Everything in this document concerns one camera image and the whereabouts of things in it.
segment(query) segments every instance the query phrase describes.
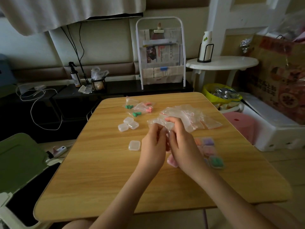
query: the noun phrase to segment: round white table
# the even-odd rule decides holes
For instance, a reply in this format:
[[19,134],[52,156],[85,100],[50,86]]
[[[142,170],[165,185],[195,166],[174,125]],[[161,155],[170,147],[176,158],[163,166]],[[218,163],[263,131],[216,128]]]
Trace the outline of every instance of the round white table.
[[201,74],[200,80],[204,80],[206,70],[231,70],[227,80],[227,86],[231,87],[237,70],[246,70],[248,67],[258,65],[258,60],[243,56],[213,56],[211,62],[197,62],[197,59],[190,59],[186,62],[186,67],[193,69],[192,80],[195,82],[195,76]]

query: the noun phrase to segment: tiled floor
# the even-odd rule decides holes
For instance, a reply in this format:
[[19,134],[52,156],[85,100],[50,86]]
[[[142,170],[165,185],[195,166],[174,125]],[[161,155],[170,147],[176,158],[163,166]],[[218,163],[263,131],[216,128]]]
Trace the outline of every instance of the tiled floor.
[[[71,146],[75,140],[64,142],[44,143],[41,146],[49,150],[53,146]],[[305,228],[305,149],[277,150],[263,152],[265,158],[290,182],[293,190],[293,200],[278,203],[282,208],[291,212]],[[229,229],[231,225],[224,218],[220,210],[207,210],[210,229]],[[202,210],[164,212],[154,214],[135,215],[128,227],[136,228],[203,228]]]

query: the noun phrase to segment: white curtain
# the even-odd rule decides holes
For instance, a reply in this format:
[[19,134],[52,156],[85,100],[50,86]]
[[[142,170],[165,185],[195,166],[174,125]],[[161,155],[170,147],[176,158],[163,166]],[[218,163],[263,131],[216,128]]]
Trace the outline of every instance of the white curtain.
[[0,0],[0,9],[22,35],[31,35],[96,16],[145,11],[146,0]]

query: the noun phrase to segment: yellow bag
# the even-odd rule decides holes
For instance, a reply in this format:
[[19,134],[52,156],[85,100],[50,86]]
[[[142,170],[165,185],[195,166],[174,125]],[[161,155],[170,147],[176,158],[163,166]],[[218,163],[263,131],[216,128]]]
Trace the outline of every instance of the yellow bag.
[[233,89],[233,88],[231,88],[231,87],[229,87],[227,85],[224,85],[224,84],[206,84],[206,85],[204,85],[204,87],[202,88],[202,93],[214,105],[215,104],[220,104],[220,105],[227,104],[227,103],[230,103],[232,101],[239,102],[239,101],[242,100],[242,96],[241,95],[239,96],[238,99],[230,99],[230,100],[222,99],[222,98],[219,98],[217,96],[214,96],[210,92],[214,91],[215,87]]

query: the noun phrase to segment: coiled white cable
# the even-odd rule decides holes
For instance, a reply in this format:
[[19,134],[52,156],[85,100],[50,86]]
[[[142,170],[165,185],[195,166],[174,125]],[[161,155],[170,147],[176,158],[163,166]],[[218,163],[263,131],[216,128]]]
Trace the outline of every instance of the coiled white cable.
[[[19,95],[18,92],[17,92],[18,89],[19,89],[19,87],[20,87],[20,86],[23,86],[23,85],[28,85],[28,84],[32,84],[32,83],[21,84],[21,85],[17,86],[15,92],[16,92],[17,96],[19,96],[19,98],[20,98],[21,101],[33,101],[33,100],[35,100],[34,103],[32,104],[31,110],[30,110],[30,115],[31,115],[31,118],[32,118],[33,123],[36,124],[38,127],[44,129],[44,130],[51,130],[51,131],[59,130],[59,128],[61,127],[61,124],[63,123],[63,116],[62,116],[62,115],[61,115],[61,122],[60,122],[60,125],[58,126],[57,129],[48,129],[48,128],[43,128],[43,127],[41,127],[40,125],[38,125],[38,124],[34,121],[33,115],[32,115],[32,109],[33,109],[34,104],[36,103],[37,100],[41,99],[41,98],[44,96],[44,94],[46,93],[46,90],[54,90],[56,93],[57,93],[57,91],[56,91],[54,88],[48,88],[48,89],[43,89],[43,90],[36,91],[36,92],[34,92],[33,94],[31,94],[31,95],[29,95],[29,96],[23,96],[25,93],[27,93],[27,92],[29,92],[29,91],[34,91],[34,90],[27,90],[27,91],[25,91],[24,93],[22,93],[21,95]],[[22,99],[22,98],[26,98],[26,97],[30,97],[30,96],[36,96],[36,95],[39,94],[40,92],[42,92],[43,94],[42,94],[41,96],[39,96],[39,97],[34,98],[34,99],[30,99],[30,100],[23,100],[23,99]]]

